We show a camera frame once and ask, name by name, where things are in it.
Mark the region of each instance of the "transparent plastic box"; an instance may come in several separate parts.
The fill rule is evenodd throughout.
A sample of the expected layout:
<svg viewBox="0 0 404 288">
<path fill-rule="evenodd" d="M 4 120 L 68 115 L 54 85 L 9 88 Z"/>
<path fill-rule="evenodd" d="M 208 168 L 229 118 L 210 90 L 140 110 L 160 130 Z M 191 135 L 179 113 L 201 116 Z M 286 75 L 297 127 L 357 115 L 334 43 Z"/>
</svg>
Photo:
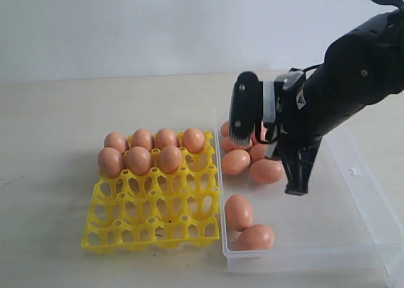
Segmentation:
<svg viewBox="0 0 404 288">
<path fill-rule="evenodd" d="M 342 126 L 322 142 L 309 194 L 286 195 L 286 180 L 257 185 L 248 171 L 222 173 L 221 125 L 228 110 L 214 110 L 221 188 L 223 253 L 232 273 L 285 272 L 384 266 L 388 287 L 404 284 L 404 230 L 349 132 Z M 236 251 L 238 233 L 226 229 L 226 200 L 241 194 L 254 208 L 254 224 L 276 234 L 271 250 Z"/>
</svg>

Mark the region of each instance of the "egg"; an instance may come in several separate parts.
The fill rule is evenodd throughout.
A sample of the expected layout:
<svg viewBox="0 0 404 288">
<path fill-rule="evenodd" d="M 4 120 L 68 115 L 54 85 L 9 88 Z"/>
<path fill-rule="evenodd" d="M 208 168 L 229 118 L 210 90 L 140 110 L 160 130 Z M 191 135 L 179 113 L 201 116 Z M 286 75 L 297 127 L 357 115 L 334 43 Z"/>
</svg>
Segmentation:
<svg viewBox="0 0 404 288">
<path fill-rule="evenodd" d="M 253 142 L 250 140 L 250 144 L 248 146 L 238 146 L 236 143 L 234 143 L 229 136 L 226 136 L 224 140 L 222 141 L 222 148 L 224 152 L 230 152 L 235 149 L 242 149 L 242 150 L 249 150 L 251 146 L 253 145 Z"/>
<path fill-rule="evenodd" d="M 229 121 L 224 122 L 222 127 L 220 127 L 220 133 L 222 134 L 223 137 L 226 137 L 229 135 Z"/>
<path fill-rule="evenodd" d="M 143 147 L 151 151 L 154 147 L 153 135 L 147 129 L 139 129 L 133 133 L 132 147 Z"/>
<path fill-rule="evenodd" d="M 173 173 L 182 165 L 182 152 L 178 147 L 164 147 L 158 155 L 158 167 L 164 173 Z"/>
<path fill-rule="evenodd" d="M 236 248 L 243 250 L 271 249 L 275 242 L 275 233 L 266 225 L 252 225 L 237 238 Z"/>
<path fill-rule="evenodd" d="M 260 134 L 260 136 L 261 136 L 261 139 L 262 140 L 265 140 L 265 133 L 266 133 L 266 128 L 264 127 L 264 124 L 261 122 L 261 134 Z M 255 145 L 255 144 L 258 144 L 258 142 L 257 142 L 257 138 L 255 137 L 255 131 L 253 132 L 253 133 L 251 133 L 251 139 L 252 139 L 252 143 Z"/>
<path fill-rule="evenodd" d="M 144 147 L 133 147 L 126 158 L 129 170 L 137 176 L 148 174 L 153 167 L 152 154 Z"/>
<path fill-rule="evenodd" d="M 123 155 L 115 148 L 107 147 L 98 154 L 98 167 L 107 177 L 115 178 L 125 169 L 125 160 Z"/>
<path fill-rule="evenodd" d="M 225 216 L 228 227 L 241 232 L 251 226 L 254 210 L 246 197 L 233 195 L 226 201 Z"/>
<path fill-rule="evenodd" d="M 119 132 L 111 132 L 105 137 L 104 147 L 115 148 L 121 153 L 129 150 L 129 143 L 126 137 Z"/>
<path fill-rule="evenodd" d="M 275 183 L 284 175 L 282 163 L 275 160 L 258 160 L 250 168 L 250 176 L 260 184 Z"/>
<path fill-rule="evenodd" d="M 205 135 L 198 128 L 189 128 L 182 135 L 184 147 L 191 153 L 200 153 L 205 147 Z"/>
<path fill-rule="evenodd" d="M 222 159 L 222 171 L 230 176 L 236 176 L 248 167 L 250 161 L 248 152 L 241 149 L 230 151 Z"/>
<path fill-rule="evenodd" d="M 252 146 L 250 150 L 251 162 L 256 162 L 257 160 L 265 159 L 266 151 L 268 150 L 268 145 L 257 144 Z"/>
<path fill-rule="evenodd" d="M 178 136 L 169 128 L 160 129 L 156 134 L 157 148 L 163 149 L 170 145 L 179 147 Z"/>
</svg>

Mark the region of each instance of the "yellow egg tray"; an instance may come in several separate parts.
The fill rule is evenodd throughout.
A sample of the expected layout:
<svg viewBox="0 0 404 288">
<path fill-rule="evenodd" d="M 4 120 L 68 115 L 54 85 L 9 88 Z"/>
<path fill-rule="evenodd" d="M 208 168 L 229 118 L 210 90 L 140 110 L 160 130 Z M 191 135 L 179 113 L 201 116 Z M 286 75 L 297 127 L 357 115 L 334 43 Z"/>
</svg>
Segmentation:
<svg viewBox="0 0 404 288">
<path fill-rule="evenodd" d="M 129 169 L 115 179 L 100 173 L 82 248 L 111 253 L 117 248 L 144 251 L 151 245 L 176 248 L 183 242 L 202 247 L 219 240 L 218 171 L 212 133 L 204 132 L 205 147 L 197 154 L 182 147 L 182 134 L 178 133 L 183 161 L 172 174 L 157 167 L 159 149 L 151 151 L 154 167 L 144 176 Z"/>
</svg>

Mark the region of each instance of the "white wall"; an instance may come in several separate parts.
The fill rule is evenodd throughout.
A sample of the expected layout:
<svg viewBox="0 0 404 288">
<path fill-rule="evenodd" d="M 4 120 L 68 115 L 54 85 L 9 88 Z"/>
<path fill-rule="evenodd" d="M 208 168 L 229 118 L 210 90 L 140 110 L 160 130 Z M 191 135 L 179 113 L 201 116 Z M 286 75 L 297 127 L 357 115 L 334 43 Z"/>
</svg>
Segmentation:
<svg viewBox="0 0 404 288">
<path fill-rule="evenodd" d="M 390 10 L 369 0 L 0 0 L 0 81 L 303 67 Z"/>
</svg>

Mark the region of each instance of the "white tabletop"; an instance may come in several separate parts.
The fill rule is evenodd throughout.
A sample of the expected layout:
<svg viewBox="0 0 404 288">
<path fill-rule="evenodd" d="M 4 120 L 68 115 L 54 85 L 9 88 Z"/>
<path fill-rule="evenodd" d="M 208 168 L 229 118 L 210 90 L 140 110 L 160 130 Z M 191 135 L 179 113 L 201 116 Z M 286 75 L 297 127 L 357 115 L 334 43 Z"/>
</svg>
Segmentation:
<svg viewBox="0 0 404 288">
<path fill-rule="evenodd" d="M 212 129 L 211 110 L 229 105 L 237 75 L 0 84 L 0 286 L 384 287 L 378 269 L 230 274 L 219 242 L 187 251 L 83 254 L 80 241 L 105 135 Z M 390 97 L 347 123 L 401 221 L 403 98 Z"/>
</svg>

